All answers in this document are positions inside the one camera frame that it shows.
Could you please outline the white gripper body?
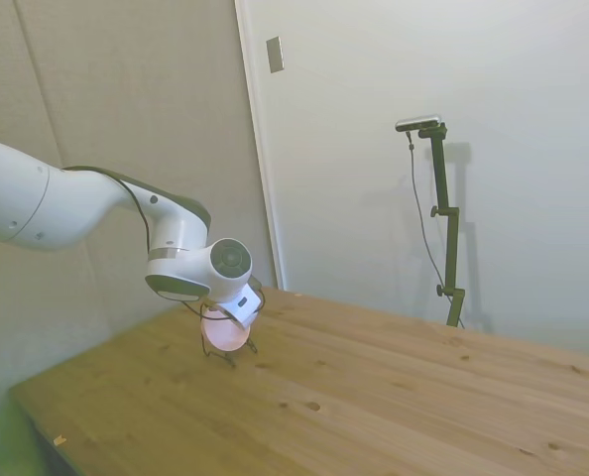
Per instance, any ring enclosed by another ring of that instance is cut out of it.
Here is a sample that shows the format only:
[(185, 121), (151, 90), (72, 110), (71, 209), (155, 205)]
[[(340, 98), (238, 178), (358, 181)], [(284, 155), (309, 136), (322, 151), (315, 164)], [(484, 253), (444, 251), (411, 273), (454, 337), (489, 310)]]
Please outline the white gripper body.
[(249, 329), (256, 320), (263, 302), (259, 292), (250, 285), (245, 285), (234, 299), (223, 302), (221, 309), (229, 314), (241, 328)]

